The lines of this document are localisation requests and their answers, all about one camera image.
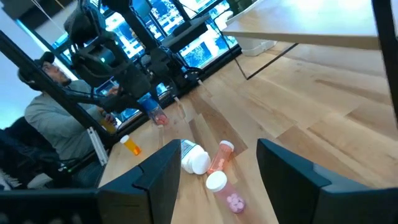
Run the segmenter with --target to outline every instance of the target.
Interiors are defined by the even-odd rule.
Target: wooden table
[[[280,44],[275,49],[283,49]],[[249,81],[234,62],[222,68],[183,97],[181,106],[165,109],[169,126],[148,122],[131,133],[142,154],[116,144],[100,185],[172,139],[195,141],[211,157],[219,141],[228,139],[236,153],[226,174],[248,201],[247,209],[231,213],[206,189],[206,175],[182,171],[172,223],[277,223],[256,161],[257,138],[267,138],[370,187],[398,186],[398,131],[385,77],[322,65],[298,50]]]
[[[397,15],[398,0],[391,1]],[[379,48],[371,0],[263,0],[222,32],[292,43]]]

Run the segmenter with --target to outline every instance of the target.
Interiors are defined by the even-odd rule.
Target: black cap
[[[51,52],[44,52],[43,56],[41,58],[34,60],[34,62],[41,68],[43,67],[44,62],[48,63],[54,63],[55,56]],[[34,84],[34,81],[30,79],[30,77],[27,77],[27,75],[21,71],[21,69],[18,69],[18,78],[28,84],[31,88],[34,90],[38,90],[36,85]]]

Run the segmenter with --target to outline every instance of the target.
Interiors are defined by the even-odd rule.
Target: gray sweater
[[[91,90],[83,80],[72,81],[68,88],[85,93]],[[96,106],[79,105],[95,120],[103,119]],[[25,119],[51,143],[63,160],[80,158],[94,150],[86,129],[46,93],[30,102],[25,110]]]

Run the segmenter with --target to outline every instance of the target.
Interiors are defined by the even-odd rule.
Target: light wood surface
[[[396,15],[398,1],[391,2]],[[263,0],[222,32],[293,43],[379,48],[371,0]]]
[[[222,139],[233,142],[236,152],[225,172],[248,201],[244,213],[235,215],[217,201],[205,187],[206,175],[181,171],[173,224],[277,223],[257,166],[257,138],[370,187],[398,186],[398,131],[384,77],[281,57],[246,81],[232,61],[181,104],[165,109],[169,126],[148,122],[131,133],[142,154],[116,144],[100,184],[172,139],[195,141],[211,157]]]

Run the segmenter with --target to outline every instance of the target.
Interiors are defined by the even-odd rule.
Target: white cap
[[[198,175],[202,175],[209,169],[211,164],[210,156],[207,152],[199,152],[195,157],[190,158],[188,166]]]
[[[222,140],[222,141],[220,142],[220,144],[225,144],[225,145],[229,146],[229,147],[232,149],[232,151],[234,151],[234,149],[235,149],[234,144],[230,143],[229,141]]]
[[[126,141],[129,140],[129,138],[130,138],[130,137],[129,137],[128,135],[123,136],[123,138],[120,139],[120,143],[121,143],[121,144],[126,143]]]
[[[228,179],[223,171],[216,171],[207,178],[206,187],[214,193],[219,192],[225,187],[227,181]]]

